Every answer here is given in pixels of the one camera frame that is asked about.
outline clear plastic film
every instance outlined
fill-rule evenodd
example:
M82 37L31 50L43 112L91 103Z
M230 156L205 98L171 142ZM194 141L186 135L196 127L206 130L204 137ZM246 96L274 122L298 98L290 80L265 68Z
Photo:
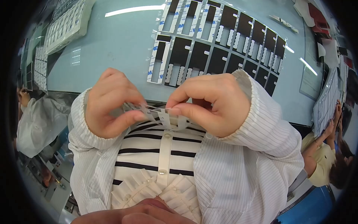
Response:
M124 103L122 107L124 112L140 110L147 116L148 120L163 125L166 129L172 131L183 130L188 127L190 123L189 118L185 116L169 114L168 110L171 108L157 108L145 104L135 106L131 103Z

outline striped shirt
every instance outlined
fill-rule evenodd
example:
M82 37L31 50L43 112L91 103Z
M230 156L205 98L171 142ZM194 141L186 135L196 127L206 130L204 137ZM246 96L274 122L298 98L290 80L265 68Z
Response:
M165 172L167 187L178 174L194 181L193 162L206 131L190 124L179 132L168 131L155 122L143 122L133 127L124 137L115 163L114 185L137 169L146 169L151 176Z
M301 135L282 120L279 104L260 84L242 70L234 73L251 107L235 133L202 138L193 161L202 223L270 223L284 209L288 187L303 169ZM137 138L127 136L139 134L103 139L91 133L84 119L89 90L72 104L69 133L75 163L70 185L81 214L111 208L118 153L126 139Z

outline mouth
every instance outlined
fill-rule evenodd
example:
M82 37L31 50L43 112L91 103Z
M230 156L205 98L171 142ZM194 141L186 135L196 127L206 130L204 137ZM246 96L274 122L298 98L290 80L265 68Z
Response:
M167 207L166 205L164 205L160 201L158 201L156 199L153 199L153 198L144 199L144 200L142 200L141 202L138 203L138 205L140 205L140 204L150 204L150 205L153 205L153 206L158 207L160 209L163 209L165 211L168 211L170 213L173 213L173 211L169 207Z

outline white pinstriped jacket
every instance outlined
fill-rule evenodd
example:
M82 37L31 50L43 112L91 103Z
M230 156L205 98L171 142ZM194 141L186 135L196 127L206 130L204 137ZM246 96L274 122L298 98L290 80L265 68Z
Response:
M194 159L202 223L270 223L285 207L288 187L303 169L301 135L281 119L281 108L243 70L238 83L251 100L243 125L225 138L207 138ZM114 163L123 136L103 139L84 119L87 94L73 102L71 188L81 214L110 209Z

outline yellow shirt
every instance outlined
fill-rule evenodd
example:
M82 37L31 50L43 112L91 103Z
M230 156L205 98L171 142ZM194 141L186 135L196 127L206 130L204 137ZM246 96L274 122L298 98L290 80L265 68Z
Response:
M309 133L304 139L302 139L301 153L315 140L313 132ZM317 166L312 176L308 178L313 186L322 187L329 183L329 171L332 164L335 161L335 149L325 143L320 145L312 158L317 162Z

